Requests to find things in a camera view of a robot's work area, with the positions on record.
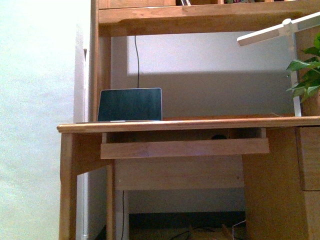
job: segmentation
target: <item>wall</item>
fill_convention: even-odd
[[[74,114],[72,0],[0,0],[0,235],[56,240],[60,134]]]
[[[139,85],[162,88],[164,117],[293,113],[286,92],[285,69],[291,61],[286,39],[239,47],[237,37],[245,34],[137,36]],[[112,39],[111,62],[112,88],[136,88],[133,36]],[[133,191],[128,196],[130,213],[245,210],[243,189]]]

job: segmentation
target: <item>laptop screen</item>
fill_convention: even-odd
[[[98,121],[162,120],[161,88],[102,90]]]

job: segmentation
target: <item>wooden panel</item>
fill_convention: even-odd
[[[115,161],[106,166],[106,239],[116,239],[115,213]]]
[[[176,0],[100,0],[99,9],[175,6]]]
[[[242,188],[242,157],[118,159],[116,190]]]
[[[320,127],[299,127],[297,142],[302,189],[320,191]]]
[[[258,31],[320,11],[319,0],[99,11],[101,36]]]
[[[191,129],[273,128],[319,125],[320,116],[306,116],[212,120],[79,123],[61,124],[57,127],[57,129],[60,133],[110,133]]]
[[[320,32],[320,26],[317,26],[307,30],[299,31],[295,34],[298,59],[307,60],[310,57],[312,57],[312,55],[304,54],[302,50],[313,47],[315,37],[319,32]],[[300,71],[299,75],[302,76],[304,73],[305,71]],[[302,115],[303,116],[320,116],[319,93],[302,103]]]
[[[101,159],[263,154],[268,152],[267,138],[126,142],[101,145]]]
[[[61,137],[59,239],[76,239],[77,175],[110,163],[100,159],[102,135],[64,133]]]
[[[71,133],[61,136],[59,240],[76,240],[77,174],[73,168],[75,139]]]
[[[295,128],[267,129],[270,154],[243,156],[250,240],[308,240]]]
[[[320,191],[305,191],[306,219],[308,223],[308,240],[320,239]]]
[[[101,160],[100,146],[102,134],[74,135],[76,158],[73,165],[77,175],[105,167],[110,160]]]
[[[91,91],[93,121],[96,121],[98,118],[101,90],[110,89],[111,87],[111,38],[97,37],[96,43],[94,52],[94,81]]]

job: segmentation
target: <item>white cable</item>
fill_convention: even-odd
[[[275,116],[277,116],[277,117],[280,117],[280,118],[284,118],[284,116],[278,115],[278,114],[276,114],[276,113],[274,113],[274,112],[270,112],[270,114],[273,114],[273,115],[275,115]]]
[[[232,226],[232,240],[235,240],[235,226],[238,226],[240,224],[243,224],[244,222],[246,222],[246,220],[243,220],[235,225]]]

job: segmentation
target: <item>desk leg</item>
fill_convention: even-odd
[[[106,166],[106,239],[116,239],[115,221],[115,161]]]
[[[77,173],[74,166],[74,137],[72,133],[63,133],[61,136],[59,240],[76,239]]]

